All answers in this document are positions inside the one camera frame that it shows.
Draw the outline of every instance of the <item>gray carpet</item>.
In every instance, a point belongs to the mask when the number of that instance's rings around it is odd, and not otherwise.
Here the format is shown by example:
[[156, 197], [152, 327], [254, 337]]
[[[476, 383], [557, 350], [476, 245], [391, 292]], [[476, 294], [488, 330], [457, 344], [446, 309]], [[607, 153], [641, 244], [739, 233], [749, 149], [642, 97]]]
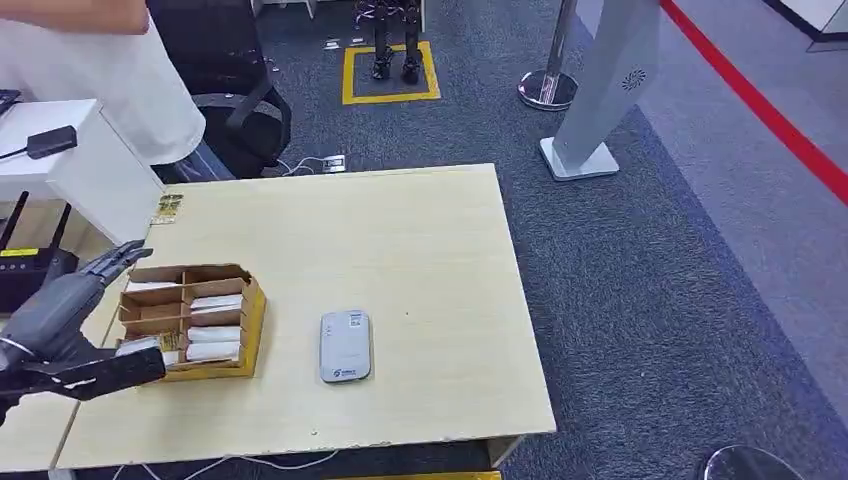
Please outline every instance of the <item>gray carpet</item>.
[[[762, 0], [676, 2], [790, 121], [848, 166], [848, 82], [839, 81], [848, 52], [806, 53], [809, 38]], [[590, 30], [601, 5], [578, 4]], [[848, 208], [665, 15], [660, 39], [660, 72], [642, 112], [846, 423], [848, 370], [834, 366], [848, 358]]]
[[[621, 173], [551, 181], [536, 142], [561, 116], [524, 107], [515, 84], [544, 64], [556, 2], [430, 1], [426, 38], [443, 99], [342, 107], [342, 52], [323, 51], [322, 40], [353, 35], [349, 9], [322, 3], [314, 23], [297, 7], [262, 17], [265, 54], [281, 67], [278, 86], [294, 111], [285, 157], [345, 153], [354, 170], [496, 164], [559, 427], [522, 444], [507, 479], [690, 479], [711, 450], [737, 442], [774, 451], [809, 479], [848, 478], [845, 427], [642, 113], [631, 111], [609, 139]], [[578, 48], [588, 41], [582, 25], [576, 37]], [[300, 472], [236, 460], [201, 478], [486, 462], [470, 442], [342, 452]], [[205, 463], [153, 468], [178, 479]], [[139, 467], [123, 475], [145, 478]]]

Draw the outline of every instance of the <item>chair armrest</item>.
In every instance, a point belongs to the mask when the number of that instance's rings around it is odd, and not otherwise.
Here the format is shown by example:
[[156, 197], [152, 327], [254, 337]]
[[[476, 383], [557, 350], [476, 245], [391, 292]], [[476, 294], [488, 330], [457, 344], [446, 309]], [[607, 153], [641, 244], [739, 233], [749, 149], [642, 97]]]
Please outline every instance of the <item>chair armrest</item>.
[[280, 96], [280, 93], [277, 92], [277, 89], [271, 85], [271, 81], [267, 76], [250, 92], [247, 97], [245, 97], [244, 100], [241, 101], [241, 103], [238, 104], [238, 106], [236, 106], [235, 109], [233, 109], [233, 113], [227, 117], [225, 126], [227, 127], [229, 135], [233, 141], [241, 145], [242, 148], [248, 150], [259, 158], [265, 157], [266, 154], [257, 152], [253, 146], [244, 141], [241, 136], [244, 121], [256, 110], [256, 107], [258, 107], [262, 101], [273, 105], [280, 111], [280, 125], [282, 129], [280, 133], [280, 145], [271, 154], [270, 158], [265, 159], [265, 166], [273, 167], [277, 165], [277, 159], [291, 141], [291, 108], [286, 101], [283, 100], [283, 97]]

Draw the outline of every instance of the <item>white shirt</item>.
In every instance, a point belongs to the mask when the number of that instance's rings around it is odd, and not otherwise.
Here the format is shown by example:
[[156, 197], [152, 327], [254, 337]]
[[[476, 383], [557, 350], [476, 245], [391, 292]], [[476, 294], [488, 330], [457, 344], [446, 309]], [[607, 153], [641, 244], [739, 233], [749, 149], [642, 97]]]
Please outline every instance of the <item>white shirt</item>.
[[0, 88], [34, 101], [100, 100], [106, 121], [148, 165], [183, 159], [206, 128], [152, 19], [145, 35], [63, 33], [0, 20]]

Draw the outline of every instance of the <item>cardboard box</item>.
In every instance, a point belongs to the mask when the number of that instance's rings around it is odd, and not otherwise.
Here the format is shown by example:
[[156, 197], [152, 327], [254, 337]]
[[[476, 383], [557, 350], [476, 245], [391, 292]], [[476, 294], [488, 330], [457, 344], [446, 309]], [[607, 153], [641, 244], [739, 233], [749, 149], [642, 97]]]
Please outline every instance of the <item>cardboard box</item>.
[[[218, 377], [252, 377], [262, 336], [265, 294], [259, 282], [238, 265], [185, 265], [136, 268], [132, 282], [173, 282], [176, 286], [123, 292], [118, 319], [124, 340], [159, 336], [163, 351], [177, 351], [178, 362], [166, 367], [163, 381]], [[224, 311], [192, 311], [192, 301], [241, 295], [241, 304]], [[240, 326], [238, 360], [190, 362], [186, 358], [190, 327]]]

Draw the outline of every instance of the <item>red line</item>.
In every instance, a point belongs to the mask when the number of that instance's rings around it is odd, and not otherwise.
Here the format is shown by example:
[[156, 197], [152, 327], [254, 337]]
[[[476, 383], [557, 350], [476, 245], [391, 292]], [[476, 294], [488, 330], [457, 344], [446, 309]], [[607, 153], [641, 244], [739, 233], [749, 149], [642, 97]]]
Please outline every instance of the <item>red line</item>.
[[721, 51], [701, 32], [673, 0], [660, 0], [665, 12], [680, 31], [712, 65], [721, 78], [736, 92], [748, 108], [786, 145], [801, 163], [813, 172], [842, 203], [848, 205], [848, 174], [842, 171], [809, 138], [795, 128], [778, 109], [769, 103]]

